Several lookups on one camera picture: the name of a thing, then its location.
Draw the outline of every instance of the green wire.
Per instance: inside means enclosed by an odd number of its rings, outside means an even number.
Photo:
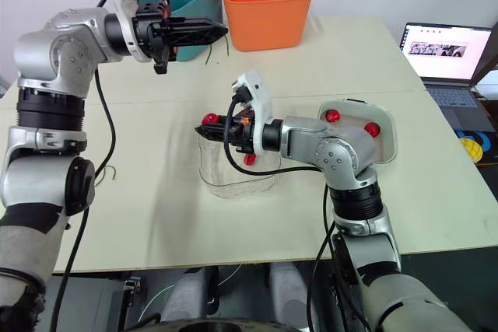
[[[228,44],[228,38],[226,37],[226,34],[223,35],[225,37],[226,41],[226,56],[230,57],[230,49],[229,49],[229,44]]]
[[[208,53],[208,58],[205,59],[204,65],[208,64],[209,58],[211,57],[211,52],[212,52],[212,44],[209,45],[209,53]]]
[[[116,168],[111,165],[106,165],[103,170],[102,170],[102,177],[98,182],[95,183],[95,187],[97,187],[99,184],[103,182],[103,179],[106,177],[106,168],[110,167],[113,170],[113,175],[112,175],[112,180],[116,180]]]
[[[230,45],[228,44],[228,38],[226,37],[226,34],[223,35],[223,37],[225,38],[225,42],[226,42],[226,56],[230,57]],[[212,44],[209,45],[209,53],[208,53],[208,57],[205,59],[204,65],[208,64],[208,61],[211,58],[211,52],[212,52]]]

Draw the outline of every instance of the laptop screen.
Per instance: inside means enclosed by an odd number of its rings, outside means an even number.
[[[401,49],[423,78],[470,79],[491,29],[407,23]]]

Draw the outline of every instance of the black rubber band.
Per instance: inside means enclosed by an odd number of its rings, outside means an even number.
[[[26,272],[15,270],[13,268],[0,267],[0,276],[2,275],[24,281],[28,285],[34,287],[41,295],[44,295],[46,292],[44,283],[40,279],[34,277],[33,275],[27,274]]]
[[[362,277],[362,282],[367,287],[378,278],[386,275],[399,274],[398,264],[389,260],[366,264],[358,268],[358,274]]]
[[[379,319],[379,323],[377,324],[378,325],[377,329],[381,329],[382,328],[382,323],[386,320],[386,318],[393,311],[395,311],[396,309],[399,309],[402,306],[403,306],[403,302],[398,302],[398,303],[395,303],[393,306],[389,307],[386,311],[384,311],[384,313],[381,315],[381,318]]]
[[[55,226],[62,206],[44,202],[25,202],[7,207],[0,219],[0,227],[18,225],[47,233]]]

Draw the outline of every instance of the yellow object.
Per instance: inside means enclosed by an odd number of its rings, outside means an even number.
[[[474,163],[477,163],[482,158],[482,147],[478,142],[467,138],[460,138],[460,142]]]

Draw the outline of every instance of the cable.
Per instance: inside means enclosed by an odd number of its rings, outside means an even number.
[[[324,228],[325,228],[325,232],[327,232],[328,230],[328,222],[327,222],[327,197],[328,197],[328,185],[325,184],[325,189],[324,189],[324,200],[323,200],[323,206],[322,206],[322,210],[323,210],[323,217],[324,217]],[[330,250],[330,255],[332,257],[332,260],[335,260],[334,259],[334,248],[332,246],[332,241],[330,240],[330,236],[327,236],[327,242],[328,242],[328,249]],[[337,291],[337,305],[338,305],[338,308],[339,308],[339,312],[341,313],[341,319],[342,319],[342,326],[344,327],[344,331],[347,332],[349,329],[348,329],[348,319],[346,317],[346,314],[345,314],[345,310],[344,310],[344,305],[342,304],[342,299],[341,299],[341,292],[340,292],[340,289],[339,289],[339,285],[338,285],[338,280],[337,280],[337,277],[338,274],[336,274],[334,276],[334,283],[335,283],[335,289]]]
[[[209,45],[209,53],[208,53],[208,57],[205,59],[204,65],[208,64],[209,58],[211,57],[211,52],[212,52],[212,44]]]
[[[225,155],[226,158],[228,159],[228,162],[230,165],[233,166],[236,170],[240,171],[241,173],[247,174],[247,175],[252,175],[252,176],[267,176],[267,175],[275,175],[275,174],[281,174],[281,173],[289,173],[291,171],[320,171],[317,167],[313,166],[298,166],[298,167],[288,167],[286,169],[278,169],[278,170],[272,170],[272,171],[250,171],[250,170],[245,170],[241,168],[235,160],[233,159],[232,155],[230,154],[230,143],[228,142],[228,134],[230,133],[230,124],[232,123],[232,117],[233,117],[233,111],[235,110],[235,106],[238,104],[238,101],[235,97],[232,98],[232,103],[230,104],[228,108],[228,112],[226,113],[226,119],[225,119],[225,128],[223,130],[223,147],[225,149]]]
[[[97,4],[97,7],[100,8],[105,4],[106,0],[100,0]],[[103,97],[102,87],[100,86],[100,77],[98,68],[95,70],[95,83],[96,89],[99,93],[100,102],[102,103],[103,111],[106,114],[107,121],[109,122],[110,127],[110,148],[109,152],[105,159],[103,159],[100,166],[97,168],[95,172],[95,177],[97,178],[102,171],[102,169],[106,166],[107,162],[111,158],[114,153],[114,148],[116,146],[116,129],[114,128],[114,123],[109,113],[109,108],[107,107],[107,103],[105,98]],[[76,254],[78,253],[79,244],[81,243],[81,239],[83,237],[83,233],[85,232],[86,222],[88,221],[89,208],[87,208],[83,212],[83,217],[81,219],[81,223],[79,225],[78,234],[76,235],[75,243],[72,246],[71,254],[69,255],[68,263],[66,264],[64,274],[62,275],[61,284],[59,285],[59,290],[57,293],[57,298],[55,299],[54,308],[52,310],[51,322],[50,322],[50,332],[55,332],[57,330],[59,313],[61,312],[62,299],[64,298],[65,288],[68,284],[69,275],[71,274],[72,265],[75,261]]]
[[[223,35],[223,37],[225,38],[225,43],[226,43],[226,56],[230,57],[230,46],[228,44],[228,38],[226,37],[226,34]]]
[[[99,2],[96,4],[97,8],[102,8],[104,4],[106,4],[107,0],[99,0]]]
[[[227,281],[229,281],[231,278],[233,278],[233,276],[240,270],[241,267],[242,267],[242,264],[239,264],[239,267],[237,267],[235,269],[235,271],[228,278],[226,278],[225,280],[218,283],[218,286],[225,284]]]
[[[327,196],[328,196],[328,186],[325,184],[325,189],[324,189],[324,200],[323,200],[323,219],[324,219],[324,228],[325,232],[327,232],[328,229],[328,223],[327,223]],[[334,257],[334,250],[332,246],[332,241],[330,240],[330,236],[327,235],[326,240],[328,241],[328,247],[330,249],[331,253],[331,261],[332,261],[332,267],[334,268],[335,272],[335,284],[336,284],[336,289],[338,291],[338,307],[341,312],[341,318],[342,318],[342,325],[344,326],[344,330],[348,330],[347,327],[347,318],[345,315],[345,310],[344,306],[342,304],[342,299],[345,300],[345,303],[348,305],[348,307],[351,309],[352,313],[358,318],[358,320],[361,322],[361,324],[367,329],[370,330],[370,325],[366,321],[365,317],[363,314],[353,305],[352,300],[348,296],[346,290],[345,290],[345,285],[343,282],[343,279],[341,278],[341,274],[339,273],[337,263],[335,261]]]
[[[242,264],[239,264],[239,267],[237,267],[233,272],[232,274],[230,274],[228,277],[225,278],[225,280],[222,280],[221,282],[218,283],[218,286],[220,285],[223,285],[225,284],[227,281],[229,281],[231,278],[233,278],[233,276],[240,270],[240,268],[242,267],[243,265]],[[159,292],[157,292],[156,295],[154,295],[154,297],[152,297],[152,299],[149,301],[149,303],[147,303],[146,307],[143,308],[143,311],[142,313],[140,314],[139,316],[139,322],[140,322],[140,319],[143,317],[143,314],[146,313],[147,309],[149,308],[149,306],[154,302],[154,300],[159,297],[160,295],[162,295],[165,291],[167,291],[168,289],[172,289],[174,287],[174,285],[170,285],[168,287],[166,287],[165,289],[161,289]]]
[[[137,330],[139,328],[145,327],[147,324],[153,321],[155,322],[155,324],[158,324],[158,322],[161,321],[161,314],[159,313],[150,314],[146,316],[142,321],[138,322],[137,324],[126,328],[125,330],[123,330],[123,332],[127,332],[130,330]]]
[[[152,305],[152,303],[154,302],[154,300],[159,297],[160,295],[162,295],[165,291],[169,290],[169,289],[172,289],[174,287],[174,285],[170,285],[168,287],[166,287],[165,289],[161,289],[159,292],[157,292],[156,295],[154,295],[154,297],[152,297],[152,299],[149,301],[149,303],[146,305],[146,307],[143,308],[143,311],[142,313],[140,314],[139,316],[139,321],[140,319],[143,317],[143,314],[146,313],[147,309],[149,308],[149,306]]]
[[[113,173],[112,173],[112,180],[116,180],[116,168],[114,166],[111,166],[111,165],[106,165],[103,170],[102,170],[102,177],[100,178],[100,180],[96,183],[95,183],[95,188],[97,188],[98,186],[100,186],[100,184],[103,182],[103,180],[105,179],[106,177],[106,169],[107,168],[110,168],[112,169]]]
[[[324,242],[320,246],[320,250],[318,251],[317,257],[314,259],[313,270],[311,272],[310,280],[308,281],[308,291],[306,294],[306,317],[308,320],[308,328],[310,329],[310,332],[314,332],[313,319],[311,318],[311,294],[313,292],[311,289],[313,288],[313,280],[314,276],[317,273],[318,263],[320,262],[321,255],[324,253],[324,250],[327,247],[328,237],[332,234],[334,228],[335,228],[335,222],[333,222],[330,226],[330,229],[328,229],[327,237],[325,237]]]

